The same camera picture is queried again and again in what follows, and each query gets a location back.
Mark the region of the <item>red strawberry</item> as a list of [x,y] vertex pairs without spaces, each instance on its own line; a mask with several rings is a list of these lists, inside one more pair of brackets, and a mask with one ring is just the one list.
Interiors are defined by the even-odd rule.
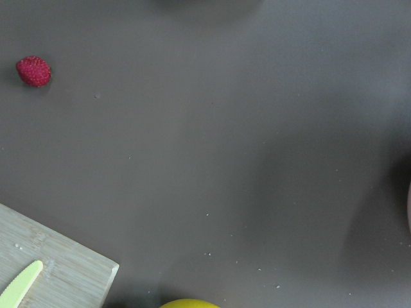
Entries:
[[20,79],[29,86],[43,87],[51,81],[51,68],[39,56],[26,56],[16,63],[15,68]]

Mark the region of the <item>whole lemon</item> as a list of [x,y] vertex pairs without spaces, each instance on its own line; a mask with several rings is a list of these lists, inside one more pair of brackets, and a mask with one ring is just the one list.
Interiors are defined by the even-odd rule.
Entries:
[[161,305],[161,308],[219,308],[219,306],[199,299],[178,299]]

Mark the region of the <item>wooden cutting board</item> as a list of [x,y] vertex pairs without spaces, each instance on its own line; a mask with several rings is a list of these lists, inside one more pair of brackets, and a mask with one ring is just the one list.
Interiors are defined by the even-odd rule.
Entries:
[[118,263],[76,241],[1,206],[1,289],[29,264],[43,269],[21,307],[101,307]]

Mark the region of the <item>pink bowl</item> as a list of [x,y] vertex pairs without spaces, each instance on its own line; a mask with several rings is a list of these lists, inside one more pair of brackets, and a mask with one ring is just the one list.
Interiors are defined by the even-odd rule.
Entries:
[[407,221],[408,221],[408,229],[411,231],[411,183],[408,187],[408,194],[407,194]]

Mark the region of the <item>yellow plastic knife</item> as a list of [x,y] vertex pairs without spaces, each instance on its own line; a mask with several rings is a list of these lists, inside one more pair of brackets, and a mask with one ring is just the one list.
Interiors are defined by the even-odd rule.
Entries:
[[1,308],[17,308],[43,268],[40,260],[25,267],[1,293]]

